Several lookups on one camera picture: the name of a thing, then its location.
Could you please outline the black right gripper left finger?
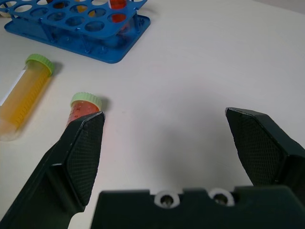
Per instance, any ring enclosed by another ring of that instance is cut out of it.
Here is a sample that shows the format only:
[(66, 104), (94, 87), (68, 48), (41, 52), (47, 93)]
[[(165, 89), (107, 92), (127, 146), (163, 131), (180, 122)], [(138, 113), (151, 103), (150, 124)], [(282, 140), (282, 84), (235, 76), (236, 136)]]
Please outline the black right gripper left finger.
[(4, 215), (2, 229), (68, 228), (90, 201), (104, 122), (104, 113), (97, 112), (68, 124)]

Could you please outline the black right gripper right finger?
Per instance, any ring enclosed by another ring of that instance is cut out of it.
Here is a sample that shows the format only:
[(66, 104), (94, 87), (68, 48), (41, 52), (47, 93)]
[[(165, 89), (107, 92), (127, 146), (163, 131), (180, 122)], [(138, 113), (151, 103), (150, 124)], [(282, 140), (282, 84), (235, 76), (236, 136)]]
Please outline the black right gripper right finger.
[(225, 116), (238, 157), (255, 186), (281, 183), (305, 161), (305, 150), (267, 114), (228, 107)]

